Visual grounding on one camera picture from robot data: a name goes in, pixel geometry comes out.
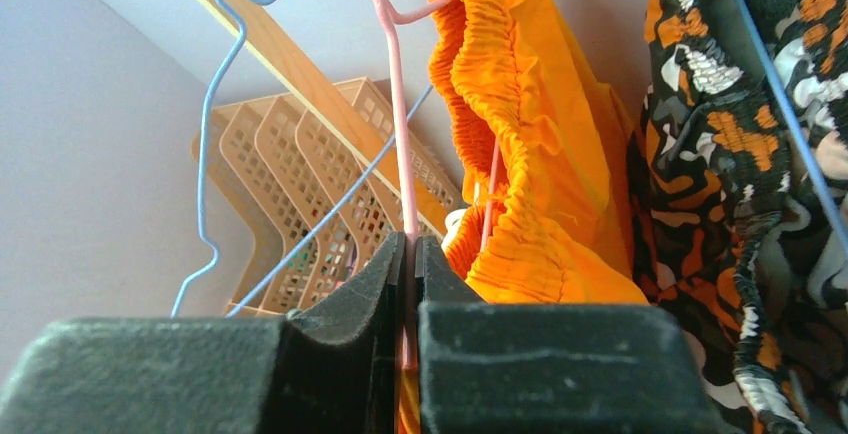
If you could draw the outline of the peach file organizer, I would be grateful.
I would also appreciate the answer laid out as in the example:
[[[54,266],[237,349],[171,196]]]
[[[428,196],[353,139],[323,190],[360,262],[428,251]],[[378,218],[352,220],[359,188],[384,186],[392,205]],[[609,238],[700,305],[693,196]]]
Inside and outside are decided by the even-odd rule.
[[[254,240],[227,304],[239,316],[311,307],[402,227],[398,195],[290,93],[214,108],[191,151]]]

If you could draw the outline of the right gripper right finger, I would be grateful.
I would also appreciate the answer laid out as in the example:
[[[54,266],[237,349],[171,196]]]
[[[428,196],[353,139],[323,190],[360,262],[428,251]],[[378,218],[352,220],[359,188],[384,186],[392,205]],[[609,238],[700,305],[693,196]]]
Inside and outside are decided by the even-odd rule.
[[[716,433],[682,329],[639,305],[488,304],[419,238],[427,433]]]

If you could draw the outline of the orange camouflage shorts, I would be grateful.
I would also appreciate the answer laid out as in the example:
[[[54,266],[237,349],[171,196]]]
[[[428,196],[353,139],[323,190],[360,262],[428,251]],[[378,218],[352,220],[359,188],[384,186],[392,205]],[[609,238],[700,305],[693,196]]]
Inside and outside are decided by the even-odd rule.
[[[847,0],[745,0],[840,211]],[[847,429],[847,253],[734,0],[649,0],[628,149],[633,277],[693,350],[722,433]]]

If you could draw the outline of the pink wire hanger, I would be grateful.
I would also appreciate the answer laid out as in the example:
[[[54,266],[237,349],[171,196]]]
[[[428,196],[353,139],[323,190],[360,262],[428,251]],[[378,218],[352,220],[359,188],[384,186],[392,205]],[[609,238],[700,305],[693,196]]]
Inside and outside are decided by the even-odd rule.
[[[403,92],[401,49],[396,27],[398,25],[417,22],[456,0],[432,0],[423,7],[407,13],[397,11],[390,0],[371,1],[386,37],[389,56],[390,90],[393,107],[400,201],[403,215],[403,231],[406,238],[406,273],[403,278],[405,282],[405,304],[402,308],[401,361],[404,368],[411,369],[418,364],[415,247],[419,238],[419,221],[415,176],[409,154],[410,136],[407,121],[407,106]]]

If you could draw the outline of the blue hanger under camouflage shorts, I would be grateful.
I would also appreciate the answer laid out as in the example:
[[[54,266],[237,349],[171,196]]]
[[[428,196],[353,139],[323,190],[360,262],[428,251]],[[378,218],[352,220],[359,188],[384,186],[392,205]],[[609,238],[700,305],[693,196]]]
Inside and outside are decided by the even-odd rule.
[[[807,168],[808,177],[813,185],[816,196],[819,199],[822,211],[829,221],[833,234],[839,241],[842,250],[844,253],[847,253],[847,226],[840,213],[839,207],[832,199],[824,174],[816,161],[811,148],[804,139],[803,131],[798,121],[798,116],[791,106],[789,95],[782,85],[778,72],[768,54],[761,36],[759,35],[754,19],[745,0],[734,1],[739,8],[744,26],[756,51],[758,62],[762,67],[773,97],[775,98],[787,125],[790,138],[793,141],[794,146],[797,148],[804,166]]]

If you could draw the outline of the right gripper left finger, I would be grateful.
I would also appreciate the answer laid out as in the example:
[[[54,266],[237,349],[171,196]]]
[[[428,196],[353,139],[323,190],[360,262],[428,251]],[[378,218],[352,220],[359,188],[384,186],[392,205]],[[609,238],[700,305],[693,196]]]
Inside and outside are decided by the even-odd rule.
[[[405,238],[293,316],[46,327],[1,393],[5,433],[391,433]]]

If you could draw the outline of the wooden clothes rack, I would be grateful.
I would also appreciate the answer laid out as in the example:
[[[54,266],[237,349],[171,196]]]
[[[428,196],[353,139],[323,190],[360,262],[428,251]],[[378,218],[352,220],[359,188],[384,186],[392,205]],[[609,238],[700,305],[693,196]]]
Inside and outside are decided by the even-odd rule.
[[[266,12],[267,1],[197,1],[235,36],[238,48],[247,47],[360,161],[371,162],[378,177],[400,198],[396,146],[384,156],[378,154],[384,143],[377,129],[343,99],[336,87]],[[448,210],[428,185],[416,177],[413,157],[421,152],[420,144],[410,133],[409,136],[418,221],[444,235],[443,222]]]

